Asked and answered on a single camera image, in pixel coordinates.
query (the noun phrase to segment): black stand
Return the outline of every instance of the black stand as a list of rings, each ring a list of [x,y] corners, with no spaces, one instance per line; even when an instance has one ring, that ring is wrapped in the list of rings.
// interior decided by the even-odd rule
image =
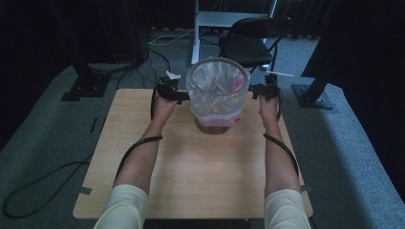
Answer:
[[[327,112],[337,113],[337,109],[330,102],[327,94],[321,92],[318,97],[311,97],[311,86],[304,84],[293,84],[292,89],[295,92],[295,96],[298,99],[298,103],[302,108],[317,108],[317,109],[326,109]]]
[[[68,93],[62,97],[62,101],[78,101],[80,97],[102,97],[110,80],[110,75],[96,75],[83,60],[83,55],[77,45],[72,25],[70,24],[65,11],[59,0],[48,0],[56,20],[58,21],[63,35],[68,44],[68,56],[73,62],[77,72],[77,80]]]
[[[316,50],[324,47],[322,42],[318,43]],[[311,68],[311,64],[317,63],[318,68]],[[334,68],[333,58],[320,59],[317,55],[312,55],[309,63],[304,69],[303,75],[316,75],[313,82],[308,85],[293,84],[292,89],[302,108],[325,109],[328,113],[338,113],[337,109],[330,102],[325,87],[332,78],[330,70]]]

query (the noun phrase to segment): wooden board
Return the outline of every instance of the wooden board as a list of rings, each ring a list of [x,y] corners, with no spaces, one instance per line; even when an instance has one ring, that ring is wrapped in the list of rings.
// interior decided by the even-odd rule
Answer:
[[[150,123],[151,90],[117,91],[83,182],[74,216],[96,219],[110,195],[127,149]],[[148,219],[257,219],[263,217],[265,131],[259,101],[248,94],[241,120],[226,133],[208,135],[194,123],[189,102],[176,106],[163,130],[152,176]],[[291,149],[284,119],[283,139]],[[306,212],[312,207],[303,192]]]

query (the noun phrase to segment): black strap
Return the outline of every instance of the black strap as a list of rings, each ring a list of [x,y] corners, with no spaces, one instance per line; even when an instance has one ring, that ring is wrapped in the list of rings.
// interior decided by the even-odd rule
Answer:
[[[132,145],[132,146],[127,150],[127,152],[125,153],[125,155],[122,157],[121,162],[119,163],[118,170],[117,170],[117,174],[116,174],[116,179],[117,179],[117,177],[118,177],[119,172],[121,172],[121,169],[122,169],[122,167],[124,166],[124,163],[125,163],[127,157],[131,154],[131,152],[132,152],[135,148],[137,148],[137,147],[138,147],[139,145],[141,145],[141,144],[144,144],[144,143],[147,143],[147,142],[151,142],[151,141],[159,141],[159,140],[162,140],[162,139],[163,139],[163,136],[162,136],[162,135],[159,135],[159,136],[151,136],[151,137],[146,137],[146,138],[144,138],[144,139],[141,139],[141,140],[137,141],[134,145]]]
[[[287,152],[287,154],[289,155],[289,157],[291,158],[292,164],[294,165],[294,169],[295,172],[297,173],[297,176],[299,177],[299,172],[298,172],[298,163],[297,160],[295,159],[294,154],[292,153],[292,151],[283,143],[281,142],[279,139],[274,138],[266,133],[263,134],[263,136],[267,139],[270,140],[274,143],[276,143],[278,146],[280,146],[283,150],[285,150]]]
[[[273,97],[278,97],[279,108],[277,111],[277,120],[281,116],[281,103],[283,101],[283,92],[277,86],[277,74],[271,73],[265,76],[266,84],[249,85],[249,91],[253,92],[253,99],[257,99],[258,95],[263,95],[266,101]]]
[[[159,96],[165,98],[169,101],[178,101],[180,105],[182,101],[190,100],[190,96],[186,92],[178,92],[179,80],[170,79],[168,76],[162,76],[158,83],[155,85],[152,93],[151,99],[151,119],[154,117],[154,108],[155,108],[155,96],[156,92],[159,93]]]

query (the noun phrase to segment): black chair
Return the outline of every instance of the black chair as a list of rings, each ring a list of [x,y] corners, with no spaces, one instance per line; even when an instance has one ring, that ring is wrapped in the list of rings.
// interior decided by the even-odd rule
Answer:
[[[261,65],[270,64],[274,71],[277,56],[277,45],[291,27],[291,20],[282,18],[245,18],[235,22],[227,36],[220,38],[220,55],[231,59],[253,71]],[[264,38],[275,38],[268,48]]]

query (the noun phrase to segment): black cable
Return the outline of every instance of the black cable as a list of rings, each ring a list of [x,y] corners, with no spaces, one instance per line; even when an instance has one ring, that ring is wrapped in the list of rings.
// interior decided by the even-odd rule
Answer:
[[[155,101],[156,101],[156,98],[155,98],[155,96],[156,96],[156,91],[157,91],[157,85],[155,85],[155,87],[153,88],[153,91],[152,91],[152,98],[151,98],[151,111],[150,111],[150,114],[151,114],[151,120],[153,119],[153,117],[155,116],[155,113],[154,113],[154,110],[155,110]]]
[[[206,40],[206,39],[200,39],[200,41],[205,45],[219,46],[218,42],[215,43],[215,42],[212,42],[212,41],[209,41],[209,40]]]
[[[140,77],[142,77],[142,86],[144,89],[147,89],[146,85],[145,85],[145,75],[143,75],[139,69],[137,69],[137,73],[140,75]]]
[[[116,69],[111,69],[111,70],[105,70],[105,69],[98,69],[92,66],[89,66],[89,68],[92,70],[93,73],[99,73],[99,74],[114,74],[114,73],[119,73],[119,72],[124,72],[124,71],[129,71],[133,70],[135,68],[135,64],[129,64],[126,66],[122,66]]]
[[[148,58],[148,60],[149,60],[148,69],[152,70],[155,73],[154,84],[156,84],[156,81],[158,80],[158,73],[156,72],[156,70],[154,68],[152,68],[152,60],[150,58]]]
[[[281,104],[283,102],[283,91],[281,91],[280,88],[278,88],[278,89],[279,89],[279,100],[278,100],[279,109],[277,111],[277,121],[280,119],[280,116],[281,116]]]
[[[316,226],[315,220],[313,220],[313,217],[309,218],[310,224],[313,225],[313,229],[318,229],[318,227]]]
[[[116,90],[117,90],[117,91],[118,91],[118,89],[119,89],[119,83],[120,83],[121,80],[127,75],[127,73],[129,73],[129,72],[131,72],[131,71],[133,71],[133,70],[136,70],[136,69],[137,69],[137,68],[128,70],[127,72],[123,73],[123,74],[119,77],[119,80],[118,80],[117,86],[116,86]]]
[[[292,153],[292,151],[283,142],[281,142],[279,139],[274,138],[274,137],[272,137],[272,136],[270,136],[270,135],[268,135],[266,133],[264,133],[263,136],[267,140],[270,140],[270,141],[276,143],[278,146],[280,146],[283,150],[285,150],[287,152],[287,154],[291,158],[292,164],[294,165],[295,172],[297,173],[297,176],[299,177],[298,163],[297,163],[297,160],[295,159],[295,156]]]
[[[204,32],[204,33],[200,34],[200,37],[206,37],[206,36],[222,37],[222,35],[220,33],[216,32],[216,31]],[[159,39],[159,40],[173,40],[173,37],[172,36],[159,36],[159,37],[150,36],[149,37],[149,42],[152,42],[152,41],[154,41],[156,39]],[[188,34],[183,35],[180,38],[176,38],[176,40],[193,40],[193,39],[194,39],[194,35],[188,35]]]
[[[62,190],[62,188],[68,183],[68,181],[72,178],[72,176],[76,173],[76,171],[77,171],[78,169],[80,169],[80,167],[81,167],[83,164],[90,164],[90,162],[88,162],[87,160],[88,160],[92,155],[93,155],[93,154],[90,154],[89,156],[87,156],[87,157],[86,157],[84,160],[82,160],[82,161],[74,161],[74,162],[70,162],[70,163],[68,163],[68,164],[62,165],[62,166],[60,166],[60,167],[54,169],[53,171],[49,172],[49,173],[46,174],[45,176],[40,177],[40,178],[38,178],[38,179],[36,179],[36,180],[34,180],[34,181],[28,183],[28,184],[25,184],[25,185],[23,185],[23,186],[17,188],[16,190],[12,191],[12,192],[6,197],[6,199],[4,200],[3,207],[2,207],[3,215],[4,215],[5,217],[7,217],[7,218],[10,218],[10,219],[23,219],[23,218],[27,218],[27,217],[29,217],[29,216],[32,216],[32,215],[34,215],[34,214],[40,212],[42,209],[44,209],[44,208],[56,197],[56,195]],[[33,186],[34,184],[39,183],[40,181],[42,181],[42,180],[44,180],[45,178],[49,177],[50,175],[56,173],[57,171],[62,170],[62,169],[64,169],[64,168],[69,167],[69,166],[74,165],[74,164],[79,164],[79,165],[78,165],[78,166],[74,169],[74,171],[68,176],[68,178],[62,183],[62,185],[60,185],[59,188],[52,194],[52,196],[51,196],[47,201],[45,201],[41,206],[39,206],[38,208],[34,209],[33,211],[31,211],[31,212],[29,212],[29,213],[27,213],[27,214],[18,215],[18,216],[17,216],[17,215],[13,215],[12,213],[9,212],[10,201],[11,201],[11,199],[12,199],[15,195],[17,195],[18,193],[20,193],[20,192],[26,190],[27,188]]]
[[[163,59],[166,61],[166,63],[167,63],[167,69],[168,69],[168,71],[169,71],[169,72],[172,72],[171,69],[170,69],[170,61],[169,61],[164,55],[162,55],[162,54],[160,54],[160,53],[158,53],[158,52],[152,50],[152,49],[149,48],[149,47],[148,47],[148,50],[154,52],[155,54],[157,54],[157,55],[159,55],[161,58],[163,58]]]
[[[147,143],[147,142],[151,142],[151,141],[159,141],[159,140],[162,140],[162,139],[163,139],[163,136],[162,136],[162,135],[159,135],[159,136],[146,137],[146,138],[144,138],[144,139],[141,139],[141,140],[135,142],[134,145],[132,145],[132,146],[127,150],[127,152],[125,153],[125,155],[122,157],[122,160],[121,160],[121,162],[119,163],[119,166],[118,166],[118,169],[117,169],[116,179],[117,179],[117,177],[118,177],[118,175],[119,175],[119,172],[121,172],[121,169],[122,169],[122,167],[124,166],[127,157],[131,154],[131,152],[132,152],[135,148],[137,148],[137,147],[138,147],[139,145],[141,145],[141,144],[144,144],[144,143]]]

